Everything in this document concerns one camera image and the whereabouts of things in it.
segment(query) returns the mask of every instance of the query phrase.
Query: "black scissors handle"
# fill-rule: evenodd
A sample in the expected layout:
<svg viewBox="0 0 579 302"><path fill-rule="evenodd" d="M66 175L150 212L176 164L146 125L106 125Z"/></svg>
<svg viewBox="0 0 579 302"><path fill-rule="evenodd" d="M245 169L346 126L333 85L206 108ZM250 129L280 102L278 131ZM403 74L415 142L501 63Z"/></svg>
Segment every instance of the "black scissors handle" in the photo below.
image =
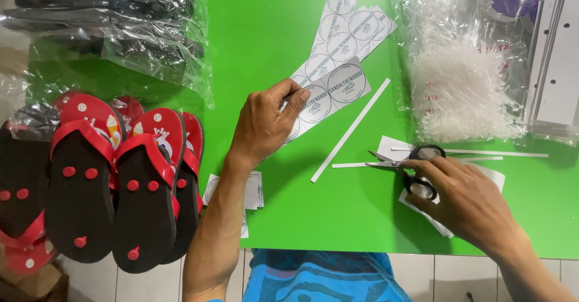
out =
<svg viewBox="0 0 579 302"><path fill-rule="evenodd" d="M401 171L402 171L401 173L402 173L402 181L404 183L404 188L406 188L406 191L409 195L413 194L412 185L413 184L419 184L423 187L426 187L428 190L430 190L430 196L425 197L426 200L433 201L436 199L436 197L438 197L438 191L436 190L436 188L434 188L434 186L432 184L430 184L430 182L424 181L417 176L410 175L404 170L401 170Z"/></svg>
<svg viewBox="0 0 579 302"><path fill-rule="evenodd" d="M441 157L446 158L446 152L442 148L440 148L440 146L438 146L438 145L422 145L422 146L417 146L416 148L414 148L410 152L408 159L418 159L420 161L428 159L428 158L421 157L419 154L419 152L425 148L431 148L433 150L437 150Z"/></svg>

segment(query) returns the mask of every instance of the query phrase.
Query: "scissors blade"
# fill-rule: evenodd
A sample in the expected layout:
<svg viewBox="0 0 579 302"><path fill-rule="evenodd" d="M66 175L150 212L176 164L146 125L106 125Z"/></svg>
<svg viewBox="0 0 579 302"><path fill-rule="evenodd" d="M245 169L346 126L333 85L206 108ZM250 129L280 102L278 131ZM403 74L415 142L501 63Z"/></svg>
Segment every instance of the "scissors blade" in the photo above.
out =
<svg viewBox="0 0 579 302"><path fill-rule="evenodd" d="M374 163L366 163L368 166L383 166L383 167L397 167L398 164L395 161L387 161L387 162L374 162Z"/></svg>
<svg viewBox="0 0 579 302"><path fill-rule="evenodd" d="M387 158L384 155L380 155L379 153L375 152L375 151L368 151L370 154L372 154L374 157L378 158L379 160L381 160L382 162L388 162L388 161L392 161L392 159Z"/></svg>

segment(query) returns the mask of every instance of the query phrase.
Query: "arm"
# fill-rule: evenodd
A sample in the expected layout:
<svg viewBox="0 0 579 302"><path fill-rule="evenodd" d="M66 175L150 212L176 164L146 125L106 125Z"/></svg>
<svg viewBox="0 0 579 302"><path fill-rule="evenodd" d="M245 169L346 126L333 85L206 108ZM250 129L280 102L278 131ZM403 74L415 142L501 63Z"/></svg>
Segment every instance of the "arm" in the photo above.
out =
<svg viewBox="0 0 579 302"><path fill-rule="evenodd" d="M185 258L183 301L225 300L239 258L245 184L250 172L289 135L310 92L291 79L251 93L242 108L221 179ZM288 105L282 113L283 98Z"/></svg>
<svg viewBox="0 0 579 302"><path fill-rule="evenodd" d="M407 201L493 259L515 302L577 302L541 264L496 184L475 166L435 157L403 167L425 176L441 199L435 204L408 195Z"/></svg>

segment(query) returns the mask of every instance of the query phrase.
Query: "person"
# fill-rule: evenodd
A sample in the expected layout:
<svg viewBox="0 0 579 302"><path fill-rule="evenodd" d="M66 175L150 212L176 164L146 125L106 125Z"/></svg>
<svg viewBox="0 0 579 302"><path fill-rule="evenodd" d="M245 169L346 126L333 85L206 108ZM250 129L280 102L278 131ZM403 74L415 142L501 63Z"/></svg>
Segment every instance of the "person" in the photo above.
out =
<svg viewBox="0 0 579 302"><path fill-rule="evenodd" d="M225 301L239 257L245 182L281 147L309 97L285 79L247 98L185 258L183 301ZM288 104L279 112L285 98ZM514 301L577 302L541 264L497 186L477 168L443 157L408 160L403 167L430 180L441 196L438 204L417 195L408 195L408 202L493 259ZM257 249L250 266L243 301L410 301L385 253Z"/></svg>

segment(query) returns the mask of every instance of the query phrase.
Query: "clear plastic bag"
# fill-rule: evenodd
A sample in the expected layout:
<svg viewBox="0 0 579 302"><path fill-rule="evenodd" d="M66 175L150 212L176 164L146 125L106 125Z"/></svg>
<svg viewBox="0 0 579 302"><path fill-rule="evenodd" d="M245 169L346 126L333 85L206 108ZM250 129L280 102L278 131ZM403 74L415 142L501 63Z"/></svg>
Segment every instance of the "clear plastic bag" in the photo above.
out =
<svg viewBox="0 0 579 302"><path fill-rule="evenodd" d="M522 143L529 70L522 17L531 0L393 0L406 35L399 109L430 143Z"/></svg>
<svg viewBox="0 0 579 302"><path fill-rule="evenodd" d="M100 84L82 61L102 68L98 60L108 60L192 89L212 108L207 48L207 0L0 0L0 56L25 57L7 72L0 67L0 100L14 113L24 96L28 103L50 104L71 89L98 94ZM141 94L152 83L131 79L142 82ZM154 100L158 92L141 96Z"/></svg>

